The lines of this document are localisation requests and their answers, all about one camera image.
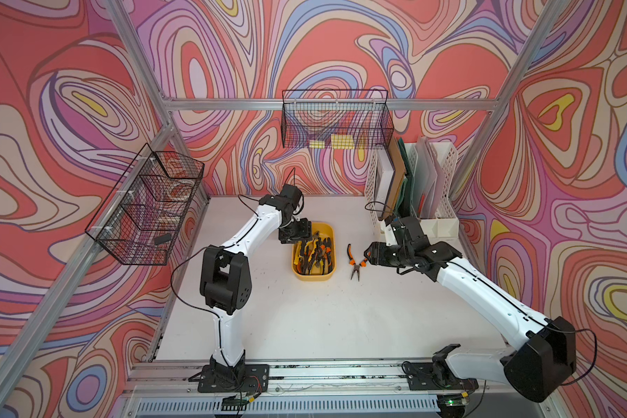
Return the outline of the orange black pliers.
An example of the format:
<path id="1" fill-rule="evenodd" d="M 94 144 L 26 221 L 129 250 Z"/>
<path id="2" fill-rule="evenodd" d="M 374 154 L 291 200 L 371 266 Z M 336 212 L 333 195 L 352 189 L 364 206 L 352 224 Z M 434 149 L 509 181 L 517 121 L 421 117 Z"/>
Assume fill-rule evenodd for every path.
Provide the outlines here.
<path id="1" fill-rule="evenodd" d="M 301 245 L 299 273 L 302 275 L 310 275 L 313 264 L 315 263 L 317 252 L 317 240 L 310 240 Z"/>

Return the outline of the orange long nose pliers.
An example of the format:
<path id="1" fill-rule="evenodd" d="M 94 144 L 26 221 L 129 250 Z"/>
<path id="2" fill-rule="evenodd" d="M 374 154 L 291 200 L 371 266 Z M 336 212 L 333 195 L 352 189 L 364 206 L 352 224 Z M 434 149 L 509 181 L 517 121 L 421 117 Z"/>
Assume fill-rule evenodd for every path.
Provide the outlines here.
<path id="1" fill-rule="evenodd" d="M 353 280 L 353 279 L 360 280 L 361 279 L 361 269 L 364 268 L 364 266 L 367 266 L 367 258 L 362 257 L 360 259 L 356 259 L 354 254 L 353 254 L 353 250 L 352 250 L 352 245 L 351 244 L 347 245 L 347 256 L 348 256 L 348 263 L 352 267 L 352 273 L 350 275 L 350 280 Z"/>

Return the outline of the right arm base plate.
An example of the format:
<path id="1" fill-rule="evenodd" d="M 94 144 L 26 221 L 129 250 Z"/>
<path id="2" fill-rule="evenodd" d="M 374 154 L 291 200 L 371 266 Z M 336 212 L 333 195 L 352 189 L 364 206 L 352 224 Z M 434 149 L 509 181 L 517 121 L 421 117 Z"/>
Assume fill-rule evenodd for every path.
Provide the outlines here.
<path id="1" fill-rule="evenodd" d="M 476 379 L 459 379 L 443 362 L 409 362 L 401 364 L 411 391 L 457 390 L 473 393 L 479 389 Z"/>

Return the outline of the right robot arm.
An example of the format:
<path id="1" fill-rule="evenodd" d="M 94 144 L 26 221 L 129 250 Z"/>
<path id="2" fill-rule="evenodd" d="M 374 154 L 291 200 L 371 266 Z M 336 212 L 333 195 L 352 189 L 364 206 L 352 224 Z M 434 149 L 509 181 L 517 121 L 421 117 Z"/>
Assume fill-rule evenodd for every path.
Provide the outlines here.
<path id="1" fill-rule="evenodd" d="M 502 350 L 465 350 L 449 344 L 432 356 L 434 380 L 451 386 L 467 379 L 507 384 L 532 402 L 544 402 L 576 371 L 576 330 L 528 307 L 480 273 L 445 241 L 431 242 L 415 217 L 392 218 L 364 256 L 399 275 L 421 273 L 457 294 L 505 339 Z"/>

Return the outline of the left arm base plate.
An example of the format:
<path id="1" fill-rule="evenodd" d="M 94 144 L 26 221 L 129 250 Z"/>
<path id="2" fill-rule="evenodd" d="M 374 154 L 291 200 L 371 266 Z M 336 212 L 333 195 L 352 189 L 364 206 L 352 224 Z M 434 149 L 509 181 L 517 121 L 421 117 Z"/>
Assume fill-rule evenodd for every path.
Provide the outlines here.
<path id="1" fill-rule="evenodd" d="M 203 394 L 248 393 L 261 394 L 268 390 L 270 367 L 268 364 L 239 364 L 227 367 L 220 363 L 205 365 L 198 374 L 189 378 L 196 381 L 197 391 Z"/>

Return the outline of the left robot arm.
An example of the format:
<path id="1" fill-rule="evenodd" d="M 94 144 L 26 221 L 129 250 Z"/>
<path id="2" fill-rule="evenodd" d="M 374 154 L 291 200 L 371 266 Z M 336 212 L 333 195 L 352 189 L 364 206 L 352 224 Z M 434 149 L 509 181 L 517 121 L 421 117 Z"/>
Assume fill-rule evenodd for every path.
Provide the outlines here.
<path id="1" fill-rule="evenodd" d="M 231 238 L 204 251 L 200 294 L 216 320 L 216 349 L 210 359 L 214 373 L 238 381 L 244 378 L 241 310 L 253 289 L 250 257 L 274 232 L 282 244 L 309 240 L 312 226 L 300 216 L 303 206 L 302 191 L 285 184 L 279 194 L 260 198 L 252 216 Z"/>

